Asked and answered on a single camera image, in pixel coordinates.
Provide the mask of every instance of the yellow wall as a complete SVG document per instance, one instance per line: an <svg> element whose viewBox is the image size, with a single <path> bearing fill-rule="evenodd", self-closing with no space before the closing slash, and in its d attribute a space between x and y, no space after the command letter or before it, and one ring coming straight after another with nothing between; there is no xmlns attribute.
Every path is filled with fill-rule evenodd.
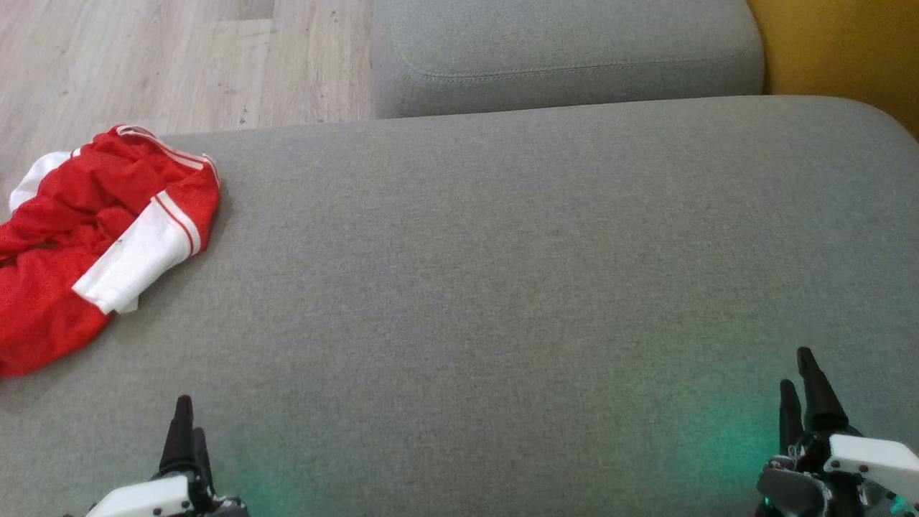
<svg viewBox="0 0 919 517"><path fill-rule="evenodd" d="M919 0L748 0L766 93L853 98L919 138Z"/></svg>

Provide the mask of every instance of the white stripe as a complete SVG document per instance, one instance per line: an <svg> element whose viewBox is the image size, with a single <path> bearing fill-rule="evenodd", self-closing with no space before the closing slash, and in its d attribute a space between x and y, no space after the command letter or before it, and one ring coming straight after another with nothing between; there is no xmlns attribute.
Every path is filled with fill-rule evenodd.
<svg viewBox="0 0 919 517"><path fill-rule="evenodd" d="M9 194L9 211L15 212L19 205L38 195L42 180L69 159L70 153L64 151L48 153L39 158Z"/></svg>
<svg viewBox="0 0 919 517"><path fill-rule="evenodd" d="M122 136L131 135L131 136L141 136L143 138L146 138L147 140L153 142L154 144L157 144L160 147L160 149L163 149L164 153L169 155L169 157L174 159L176 162L184 166L187 166L187 167L193 167L197 170L201 170L202 168L204 168L204 164L207 161L206 158L202 158L201 156L189 155L188 153L177 151L176 149L170 147L165 142L157 138L153 133L148 131L146 128L142 128L140 126L119 126L118 134Z"/></svg>
<svg viewBox="0 0 919 517"><path fill-rule="evenodd" d="M188 217L188 214L182 212L182 209L169 197L169 194L167 194L165 190L156 194L156 197L163 203L163 206L174 215L178 223L185 226L185 229L188 230L188 234L191 236L191 255L198 253L201 250L201 234L198 232L198 227L195 226L195 223Z"/></svg>
<svg viewBox="0 0 919 517"><path fill-rule="evenodd" d="M190 255L186 232L152 201L118 240L73 285L103 314L137 308L137 297L169 268Z"/></svg>
<svg viewBox="0 0 919 517"><path fill-rule="evenodd" d="M208 160L208 165L210 165L210 172L214 173L214 181L217 181L217 188L221 186L221 177L217 174L217 164L214 163L214 159L208 155L203 155L205 160Z"/></svg>

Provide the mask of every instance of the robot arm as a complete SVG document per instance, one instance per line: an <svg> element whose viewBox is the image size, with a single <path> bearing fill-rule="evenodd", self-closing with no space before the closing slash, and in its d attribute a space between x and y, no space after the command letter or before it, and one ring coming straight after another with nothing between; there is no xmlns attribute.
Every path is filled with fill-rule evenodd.
<svg viewBox="0 0 919 517"><path fill-rule="evenodd" d="M214 492L204 430L192 420L191 397L181 396L153 480L112 490L86 517L249 517L239 499Z"/></svg>
<svg viewBox="0 0 919 517"><path fill-rule="evenodd" d="M766 499L757 516L861 517L884 494L898 499L891 512L919 511L919 457L902 443L865 438L851 427L806 348L798 350L798 370L807 400L804 425L798 394L786 379L780 385L780 453L760 475L756 488Z"/></svg>

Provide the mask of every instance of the gray fabric upholstery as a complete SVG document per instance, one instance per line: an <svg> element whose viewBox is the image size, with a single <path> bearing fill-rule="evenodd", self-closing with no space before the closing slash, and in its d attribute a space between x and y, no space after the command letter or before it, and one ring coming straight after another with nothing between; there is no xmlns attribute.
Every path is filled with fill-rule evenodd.
<svg viewBox="0 0 919 517"><path fill-rule="evenodd" d="M209 249L0 382L4 515L150 476L175 398L254 517L748 515L810 345L919 444L919 145L832 98L170 139Z"/></svg>
<svg viewBox="0 0 919 517"><path fill-rule="evenodd" d="M744 0L378 0L381 118L762 92Z"/></svg>

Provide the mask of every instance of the wooden floor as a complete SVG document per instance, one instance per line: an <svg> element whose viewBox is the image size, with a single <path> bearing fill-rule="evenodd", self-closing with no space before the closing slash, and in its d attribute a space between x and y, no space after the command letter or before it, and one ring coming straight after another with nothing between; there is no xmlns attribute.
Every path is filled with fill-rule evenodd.
<svg viewBox="0 0 919 517"><path fill-rule="evenodd" d="M0 221L32 162L161 134L368 119L371 0L0 0Z"/></svg>

